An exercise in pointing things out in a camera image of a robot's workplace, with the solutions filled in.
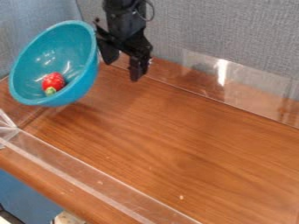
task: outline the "wooden surface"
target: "wooden surface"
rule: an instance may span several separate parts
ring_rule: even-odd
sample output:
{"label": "wooden surface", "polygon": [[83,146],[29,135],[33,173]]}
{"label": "wooden surface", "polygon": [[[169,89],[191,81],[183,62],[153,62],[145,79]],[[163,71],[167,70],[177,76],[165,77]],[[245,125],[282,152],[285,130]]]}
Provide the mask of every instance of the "wooden surface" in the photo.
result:
{"label": "wooden surface", "polygon": [[[299,130],[178,87],[102,66],[89,95],[23,129],[202,223],[299,223]],[[93,223],[137,223],[10,149],[0,165]]]}

